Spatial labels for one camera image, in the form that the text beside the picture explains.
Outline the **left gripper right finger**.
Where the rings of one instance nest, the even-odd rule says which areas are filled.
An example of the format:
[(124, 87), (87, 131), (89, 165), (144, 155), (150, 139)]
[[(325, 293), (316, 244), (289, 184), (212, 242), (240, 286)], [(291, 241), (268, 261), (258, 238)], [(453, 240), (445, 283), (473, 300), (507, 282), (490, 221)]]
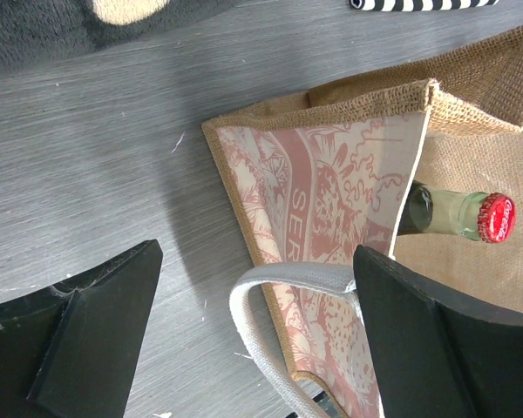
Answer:
[(353, 269), (385, 416), (523, 417), (523, 313), (367, 246)]

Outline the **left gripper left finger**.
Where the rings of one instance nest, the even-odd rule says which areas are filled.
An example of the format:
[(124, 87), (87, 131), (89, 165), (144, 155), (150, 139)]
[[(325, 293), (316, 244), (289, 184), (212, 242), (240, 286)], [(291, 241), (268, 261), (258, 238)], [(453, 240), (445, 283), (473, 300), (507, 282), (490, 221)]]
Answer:
[(121, 417), (163, 252), (144, 241), (0, 304), (0, 417)]

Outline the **Coca-Cola glass bottle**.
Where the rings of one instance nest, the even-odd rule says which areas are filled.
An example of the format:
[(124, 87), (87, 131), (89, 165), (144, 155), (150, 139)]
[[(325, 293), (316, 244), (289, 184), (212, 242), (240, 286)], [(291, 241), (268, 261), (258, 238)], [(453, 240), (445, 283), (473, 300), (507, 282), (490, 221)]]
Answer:
[(516, 219), (516, 205), (505, 194), (453, 192), (414, 181), (397, 233), (457, 235), (498, 244), (512, 234)]

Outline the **brown burlap canvas bag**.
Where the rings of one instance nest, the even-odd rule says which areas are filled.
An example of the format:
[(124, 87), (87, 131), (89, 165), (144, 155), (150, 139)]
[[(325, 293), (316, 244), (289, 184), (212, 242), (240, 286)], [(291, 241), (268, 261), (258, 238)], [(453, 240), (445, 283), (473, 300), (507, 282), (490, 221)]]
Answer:
[[(436, 57), (251, 105), (202, 126), (254, 267), (231, 291), (256, 366), (300, 417), (387, 417), (353, 258), (367, 246), (523, 314), (523, 25)], [(414, 181), (513, 200), (498, 244), (399, 235)]]

